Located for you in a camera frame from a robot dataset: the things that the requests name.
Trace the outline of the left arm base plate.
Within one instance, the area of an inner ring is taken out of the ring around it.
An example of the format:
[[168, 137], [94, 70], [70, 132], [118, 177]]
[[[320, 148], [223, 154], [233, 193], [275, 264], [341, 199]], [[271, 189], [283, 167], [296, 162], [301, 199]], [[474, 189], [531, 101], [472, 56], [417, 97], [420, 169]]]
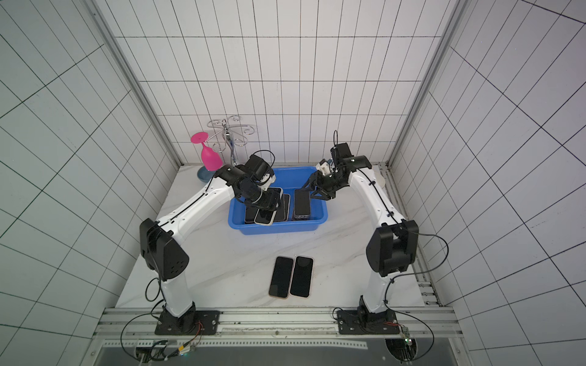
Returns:
[[177, 318], [164, 310], [159, 315], [154, 333], [157, 336], [212, 336], [217, 332], [220, 315], [221, 312], [217, 310], [188, 310]]

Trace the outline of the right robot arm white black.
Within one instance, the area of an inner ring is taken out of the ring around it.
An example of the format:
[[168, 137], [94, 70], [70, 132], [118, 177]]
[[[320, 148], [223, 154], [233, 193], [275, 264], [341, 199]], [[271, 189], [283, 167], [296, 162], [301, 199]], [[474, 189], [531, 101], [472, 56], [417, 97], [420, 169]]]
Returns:
[[391, 326], [396, 320], [389, 300], [397, 280], [409, 275], [416, 257], [419, 229], [414, 221], [406, 221], [396, 211], [363, 156], [321, 160], [302, 189], [311, 198], [329, 201], [347, 187], [358, 195], [374, 227], [366, 245], [371, 277], [354, 318], [359, 328], [371, 332], [377, 326]]

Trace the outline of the black phone stack top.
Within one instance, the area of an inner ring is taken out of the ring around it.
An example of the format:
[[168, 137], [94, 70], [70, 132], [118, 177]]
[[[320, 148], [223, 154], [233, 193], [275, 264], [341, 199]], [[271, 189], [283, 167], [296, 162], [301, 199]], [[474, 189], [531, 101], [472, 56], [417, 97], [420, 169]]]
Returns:
[[274, 223], [285, 222], [285, 203], [284, 203], [285, 194], [282, 195], [281, 201], [279, 203], [279, 207], [276, 210], [276, 215], [274, 217]]

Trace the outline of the black phone removed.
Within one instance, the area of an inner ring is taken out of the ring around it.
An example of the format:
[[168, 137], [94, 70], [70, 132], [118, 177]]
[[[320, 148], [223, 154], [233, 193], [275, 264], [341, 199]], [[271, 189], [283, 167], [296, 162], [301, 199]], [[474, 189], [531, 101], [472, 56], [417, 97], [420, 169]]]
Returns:
[[295, 260], [289, 292], [296, 297], [309, 297], [314, 259], [299, 256]]
[[254, 224], [257, 213], [258, 213], [258, 209], [257, 208], [247, 207], [246, 210], [245, 210], [244, 223], [245, 224]]
[[258, 213], [256, 215], [255, 224], [259, 224], [259, 225], [263, 225], [263, 226], [270, 226], [273, 224], [275, 215], [276, 215], [276, 211], [260, 210], [258, 208]]
[[293, 273], [294, 259], [279, 256], [276, 258], [269, 285], [269, 296], [287, 298]]

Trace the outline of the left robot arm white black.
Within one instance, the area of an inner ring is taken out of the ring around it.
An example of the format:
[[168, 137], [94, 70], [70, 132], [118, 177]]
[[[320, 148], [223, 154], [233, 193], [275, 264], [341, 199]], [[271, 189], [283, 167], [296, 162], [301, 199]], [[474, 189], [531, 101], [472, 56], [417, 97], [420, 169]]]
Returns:
[[273, 168], [262, 160], [225, 165], [183, 205], [158, 221], [146, 219], [140, 224], [140, 253], [147, 267], [157, 273], [163, 295], [156, 334], [190, 334], [202, 321], [203, 312], [197, 310], [189, 294], [185, 274], [190, 258], [183, 243], [188, 236], [210, 214], [235, 198], [247, 207], [276, 213], [282, 189], [271, 186], [275, 181]]

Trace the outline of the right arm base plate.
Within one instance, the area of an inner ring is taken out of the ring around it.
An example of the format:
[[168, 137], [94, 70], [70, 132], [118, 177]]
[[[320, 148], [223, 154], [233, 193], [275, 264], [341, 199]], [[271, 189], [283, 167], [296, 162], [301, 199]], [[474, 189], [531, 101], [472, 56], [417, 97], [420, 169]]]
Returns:
[[401, 326], [392, 310], [374, 314], [367, 310], [337, 308], [333, 315], [341, 335], [398, 335], [401, 332]]

